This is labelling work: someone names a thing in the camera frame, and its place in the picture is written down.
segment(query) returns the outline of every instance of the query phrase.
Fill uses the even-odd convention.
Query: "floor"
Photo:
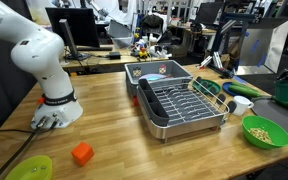
[[[203,59],[196,57],[173,58],[181,65],[200,63]],[[273,75],[244,75],[239,76],[250,84],[253,84],[267,93],[275,94],[274,81],[278,74],[288,69],[288,55],[283,55],[280,61],[277,74]],[[288,180],[288,160],[280,162],[266,169],[254,172],[252,174],[241,176],[235,180]]]

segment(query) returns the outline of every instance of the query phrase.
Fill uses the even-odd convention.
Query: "dish rack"
[[[167,142],[167,138],[219,127],[229,108],[198,81],[190,83],[139,80],[137,97],[151,134]]]

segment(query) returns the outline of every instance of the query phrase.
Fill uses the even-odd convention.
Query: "green plate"
[[[200,84],[203,84],[203,83],[207,83],[207,85],[208,85],[207,89],[208,90],[210,90],[212,87],[215,88],[215,94],[214,95],[220,93],[221,86],[218,85],[216,82],[211,81],[211,80],[207,80],[207,79],[202,79]],[[208,91],[206,91],[204,88],[202,88],[196,81],[193,81],[193,88],[200,90],[205,95],[209,94]]]
[[[51,180],[52,160],[48,156],[38,155],[30,157],[18,164],[5,178],[5,180]]]

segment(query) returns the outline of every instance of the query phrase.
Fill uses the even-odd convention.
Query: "green object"
[[[200,82],[200,84],[203,84],[203,83],[205,83],[205,82],[206,82],[207,85],[208,85],[206,89],[208,89],[209,91],[210,91],[210,89],[211,89],[212,87],[215,88],[215,94],[214,94],[214,95],[220,93],[220,91],[221,91],[221,86],[218,85],[216,82],[211,81],[211,80],[207,80],[207,79],[202,79],[201,82]],[[194,89],[200,90],[200,91],[201,91],[203,94],[205,94],[205,95],[209,94],[208,91],[205,90],[205,88],[202,88],[196,81],[193,81],[193,85],[192,85],[192,86],[194,87]]]
[[[52,160],[48,156],[30,157],[18,164],[5,180],[51,180],[53,175]]]
[[[288,101],[288,80],[276,81],[275,96],[280,101]]]
[[[272,149],[288,145],[288,133],[281,126],[269,119],[261,116],[245,116],[242,121],[242,126],[245,138],[257,147]],[[273,143],[264,142],[252,135],[249,132],[251,128],[260,128],[268,132]]]
[[[248,87],[247,85],[245,84],[242,84],[242,83],[239,83],[239,82],[232,82],[231,85],[235,85],[235,86],[240,86],[240,87],[243,87],[243,88],[247,88],[249,90],[252,90],[254,92],[258,92],[256,89],[253,89],[251,87]]]
[[[275,96],[272,96],[272,99],[273,99],[277,104],[279,104],[280,106],[288,109],[288,102],[287,102],[287,101],[281,101],[281,100],[277,99]]]
[[[245,88],[237,85],[230,85],[228,89],[236,94],[240,94],[248,98],[256,98],[262,96],[259,92],[251,90],[250,88]]]

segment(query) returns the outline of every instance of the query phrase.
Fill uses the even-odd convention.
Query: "bowl of food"
[[[242,121],[245,138],[263,149],[288,145],[288,133],[275,122],[261,116],[245,116]]]

